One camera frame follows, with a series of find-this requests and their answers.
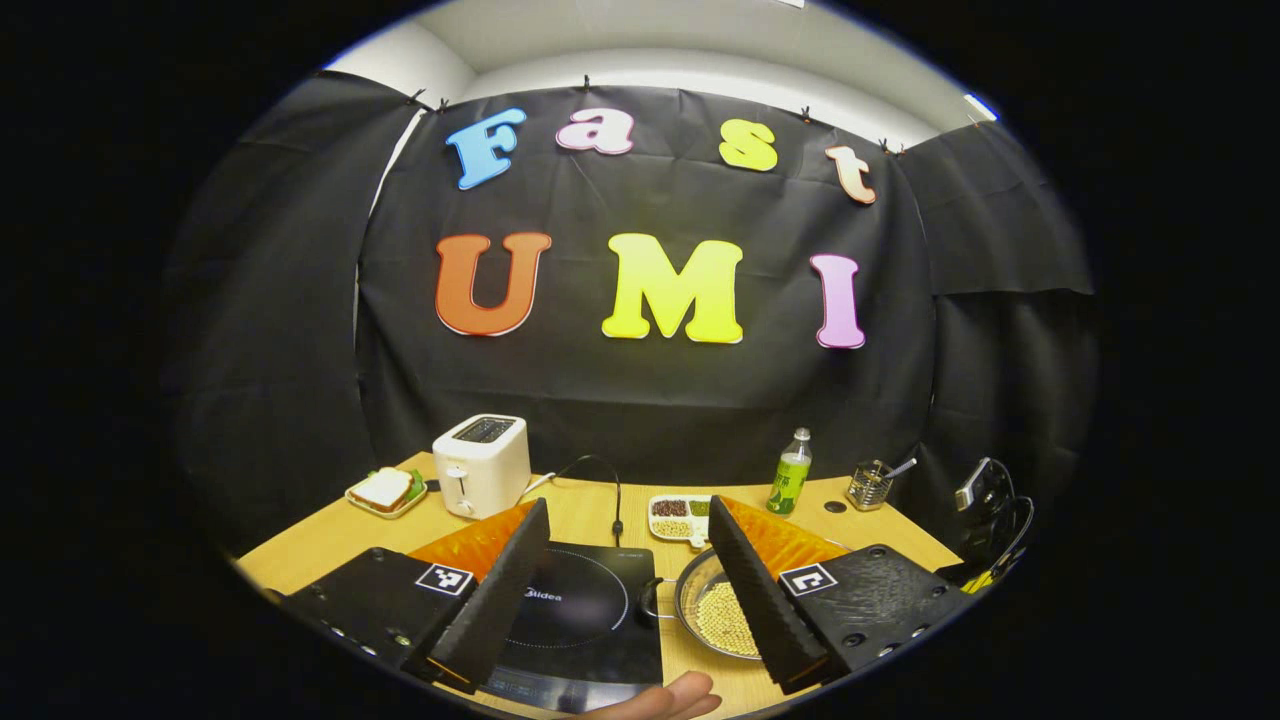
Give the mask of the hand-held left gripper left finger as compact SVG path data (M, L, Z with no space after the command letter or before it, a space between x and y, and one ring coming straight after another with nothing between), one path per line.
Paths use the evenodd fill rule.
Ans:
M370 547L280 603L392 671L472 694L497 665L549 537L547 501L536 498L412 553Z

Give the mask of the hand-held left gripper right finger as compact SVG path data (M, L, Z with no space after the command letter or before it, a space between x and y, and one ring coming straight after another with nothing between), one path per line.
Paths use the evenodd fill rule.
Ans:
M785 694L860 676L977 601L887 544L845 550L723 495L709 501L709 541Z

